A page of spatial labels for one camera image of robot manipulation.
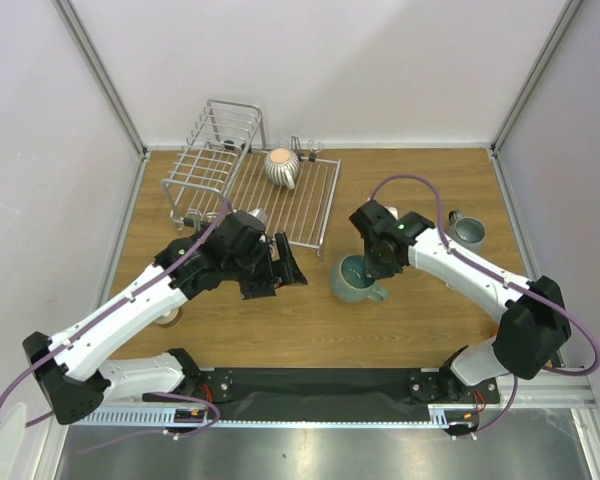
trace robotic arm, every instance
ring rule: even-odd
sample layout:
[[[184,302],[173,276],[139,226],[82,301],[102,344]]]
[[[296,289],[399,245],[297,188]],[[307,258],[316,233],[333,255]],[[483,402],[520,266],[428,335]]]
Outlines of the robotic arm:
[[[46,336],[35,332],[23,342],[31,363],[62,344],[68,345],[36,373],[42,391],[60,424],[74,423],[93,412],[104,400],[149,392],[191,395],[198,388],[200,369],[183,349],[154,358],[108,360],[127,340],[151,322],[226,280],[237,281],[243,299],[274,296],[284,285],[306,285],[284,233],[274,241],[264,224],[243,211],[227,215],[207,241],[179,268],[152,288],[133,296],[138,286],[164,272],[209,228],[171,242],[155,262],[127,288],[84,320]],[[121,298],[129,301],[73,343],[69,338]]]
[[[460,349],[445,362],[441,369],[442,388],[449,398],[458,399],[483,380],[507,373],[532,379],[571,336],[569,322],[562,315],[451,255],[433,222],[418,213],[409,212],[398,219],[370,200],[349,220],[364,239],[367,275],[389,278],[402,273],[405,266],[415,267],[475,301],[500,324],[496,336]],[[564,306],[560,287],[553,280],[543,276],[530,281],[502,270],[451,240],[450,243],[478,265],[500,272],[507,282],[526,285]]]

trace silver wire rack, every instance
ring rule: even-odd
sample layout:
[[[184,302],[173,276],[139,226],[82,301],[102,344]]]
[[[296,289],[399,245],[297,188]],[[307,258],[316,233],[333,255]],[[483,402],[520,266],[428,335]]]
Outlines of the silver wire rack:
[[[262,149],[252,148],[256,136]],[[340,160],[305,159],[294,190],[264,172],[262,112],[254,105],[209,100],[162,186],[178,229],[213,219],[225,198],[237,210],[261,208],[267,233],[284,231],[289,243],[322,254]]]

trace ceramic cup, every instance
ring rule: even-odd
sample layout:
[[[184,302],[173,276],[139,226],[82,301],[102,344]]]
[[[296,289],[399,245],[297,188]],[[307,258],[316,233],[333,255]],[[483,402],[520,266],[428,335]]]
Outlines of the ceramic cup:
[[[449,213],[447,235],[473,253],[480,253],[484,246],[486,229],[484,224],[473,217],[465,217],[460,210]]]
[[[366,275],[362,255],[348,255],[331,270],[331,290],[345,302],[361,302],[366,298],[382,302],[389,292]]]
[[[264,159],[264,171],[276,185],[293,190],[296,188],[296,179],[300,172],[300,161],[295,152],[286,148],[276,148]]]

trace white panel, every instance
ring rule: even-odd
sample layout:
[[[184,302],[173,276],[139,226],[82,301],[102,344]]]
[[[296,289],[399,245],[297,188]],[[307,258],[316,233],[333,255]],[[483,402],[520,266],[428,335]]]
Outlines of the white panel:
[[[540,271],[600,340],[600,0],[584,3],[501,158]],[[565,352],[591,361],[579,335]],[[591,383],[600,404],[600,371]]]
[[[0,0],[0,393],[27,335],[95,306],[137,165],[52,2]],[[16,399],[48,410],[31,379]],[[43,433],[29,429],[17,478]]]
[[[490,142],[565,0],[74,0],[140,134],[183,143],[210,96],[271,139]]]

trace gray cup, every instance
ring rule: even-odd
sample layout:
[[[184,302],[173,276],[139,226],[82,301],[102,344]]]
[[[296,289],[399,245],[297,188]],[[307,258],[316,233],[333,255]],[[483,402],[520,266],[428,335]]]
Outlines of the gray cup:
[[[486,229],[484,224],[473,217],[465,217],[460,210],[449,213],[447,235],[473,253],[480,253],[484,246]]]
[[[382,302],[389,292],[366,275],[362,255],[348,255],[331,270],[331,290],[345,302],[361,302],[366,298]]]

